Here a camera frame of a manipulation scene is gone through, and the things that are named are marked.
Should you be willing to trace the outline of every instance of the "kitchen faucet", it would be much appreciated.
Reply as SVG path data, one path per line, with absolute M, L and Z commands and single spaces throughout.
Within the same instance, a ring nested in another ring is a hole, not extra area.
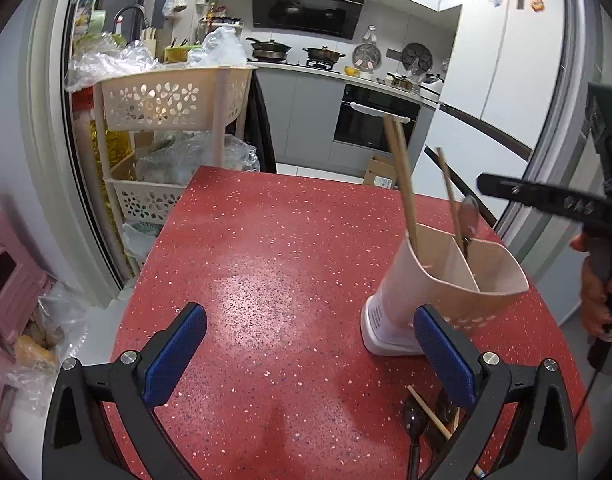
M 148 18 L 146 17 L 146 9 L 144 9 L 144 6 L 141 5 L 126 5 L 125 7 L 122 7 L 121 9 L 119 9 L 119 11 L 117 12 L 117 14 L 115 15 L 115 19 L 113 20 L 113 30 L 112 32 L 115 31 L 116 27 L 117 27 L 117 22 L 119 21 L 119 17 L 126 12 L 126 10 L 128 9 L 135 9 L 138 10 L 139 12 L 142 13 L 142 22 L 144 22 L 144 28 L 148 28 L 150 27 L 150 24 L 148 23 Z M 138 40 L 139 38 L 131 38 L 130 41 L 135 41 Z

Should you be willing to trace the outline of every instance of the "wooden chopstick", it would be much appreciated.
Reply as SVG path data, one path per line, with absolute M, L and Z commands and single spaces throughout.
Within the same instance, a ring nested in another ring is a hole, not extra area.
M 452 420 L 452 432 L 454 433 L 455 431 L 457 431 L 457 427 L 460 424 L 460 409 L 457 408 L 457 410 L 455 411 L 455 416 Z
M 448 203 L 451 209 L 452 217 L 452 228 L 455 231 L 455 241 L 457 242 L 457 246 L 460 248 L 462 254 L 465 255 L 462 227 L 460 226 L 460 218 L 457 212 L 455 195 L 454 192 L 452 192 L 451 174 L 448 171 L 448 165 L 446 164 L 446 158 L 444 157 L 444 150 L 442 148 L 437 149 L 437 156 L 439 158 L 439 167 L 442 168 L 442 173 L 444 174 L 444 184 L 446 185 L 446 192 L 448 193 Z
M 411 171 L 406 153 L 406 140 L 401 123 L 395 122 L 392 115 L 384 115 L 384 129 L 388 139 L 388 146 L 392 153 L 397 174 L 397 183 L 400 188 L 401 201 L 404 206 L 404 218 L 408 229 L 408 238 L 413 252 L 417 254 L 417 222 L 415 220 L 415 197 L 413 185 L 410 181 Z
M 428 405 L 424 402 L 424 399 L 421 398 L 421 396 L 415 391 L 412 386 L 407 386 L 407 389 L 410 391 L 410 394 L 415 397 L 415 400 L 419 403 L 422 409 L 426 412 L 428 418 L 433 421 L 433 424 L 435 424 L 437 429 L 442 433 L 443 436 L 445 436 L 446 440 L 451 438 L 452 433 L 448 431 L 448 428 L 446 428 L 446 426 L 442 424 L 442 421 L 437 418 L 435 412 L 428 407 Z M 472 471 L 475 473 L 475 475 L 477 475 L 478 478 L 482 478 L 486 475 L 483 469 L 478 465 L 476 465 Z

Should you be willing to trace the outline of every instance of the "oven handle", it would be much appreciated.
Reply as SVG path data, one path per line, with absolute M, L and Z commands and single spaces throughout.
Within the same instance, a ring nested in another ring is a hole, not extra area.
M 399 115 L 389 114 L 388 112 L 378 110 L 377 108 L 371 108 L 369 106 L 359 105 L 357 103 L 350 103 L 350 107 L 356 112 L 360 112 L 366 115 L 372 115 L 373 117 L 384 117 L 384 115 L 390 115 L 398 123 L 408 124 L 410 122 L 410 117 L 402 117 Z

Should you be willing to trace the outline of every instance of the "black range hood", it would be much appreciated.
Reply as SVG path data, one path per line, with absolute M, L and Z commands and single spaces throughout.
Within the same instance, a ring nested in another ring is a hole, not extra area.
M 365 0 L 253 0 L 253 25 L 352 40 Z

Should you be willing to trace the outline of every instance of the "white refrigerator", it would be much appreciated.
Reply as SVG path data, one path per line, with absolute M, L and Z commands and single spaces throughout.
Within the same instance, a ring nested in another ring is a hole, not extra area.
M 564 0 L 461 1 L 440 107 L 413 184 L 417 193 L 446 198 L 428 154 L 440 146 L 462 185 L 499 219 L 508 202 L 479 195 L 476 179 L 483 172 L 521 177 L 526 170 L 560 72 Z

